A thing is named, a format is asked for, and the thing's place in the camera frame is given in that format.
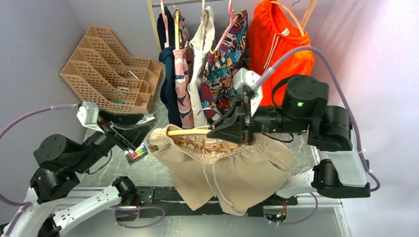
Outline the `beige shorts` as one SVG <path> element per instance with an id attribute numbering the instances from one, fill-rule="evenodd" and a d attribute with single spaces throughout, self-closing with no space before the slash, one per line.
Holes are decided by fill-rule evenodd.
<path id="1" fill-rule="evenodd" d="M 148 151 L 165 165 L 174 187 L 192 210 L 218 198 L 223 212 L 242 216 L 280 190 L 295 163 L 292 151 L 262 134 L 251 145 L 231 153 L 208 152 L 191 144 L 178 144 L 167 132 L 170 124 L 154 129 L 146 138 Z"/>

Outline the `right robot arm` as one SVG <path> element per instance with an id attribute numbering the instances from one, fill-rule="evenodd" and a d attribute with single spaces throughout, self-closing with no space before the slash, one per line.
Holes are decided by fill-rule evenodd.
<path id="1" fill-rule="evenodd" d="M 368 198 L 367 163 L 362 163 L 350 112 L 328 105 L 329 86 L 311 76 L 294 75 L 278 82 L 273 92 L 285 87 L 281 105 L 251 104 L 250 89 L 214 124 L 208 138 L 249 145 L 257 134 L 307 133 L 307 144 L 326 154 L 312 170 L 290 177 L 267 190 L 271 204 L 285 198 L 317 192 L 327 198 Z"/>

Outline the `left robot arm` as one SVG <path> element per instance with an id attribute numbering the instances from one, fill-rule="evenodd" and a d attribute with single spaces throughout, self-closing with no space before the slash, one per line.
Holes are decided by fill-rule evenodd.
<path id="1" fill-rule="evenodd" d="M 99 212 L 118 205 L 139 202 L 137 188 L 126 176 L 118 177 L 104 190 L 88 199 L 54 214 L 53 209 L 75 188 L 79 174 L 114 147 L 134 151 L 153 128 L 141 123 L 140 115 L 114 115 L 100 112 L 95 123 L 99 129 L 83 143 L 53 134 L 45 138 L 34 157 L 39 164 L 30 180 L 24 202 L 18 204 L 13 219 L 1 229 L 3 237 L 58 237 Z"/>

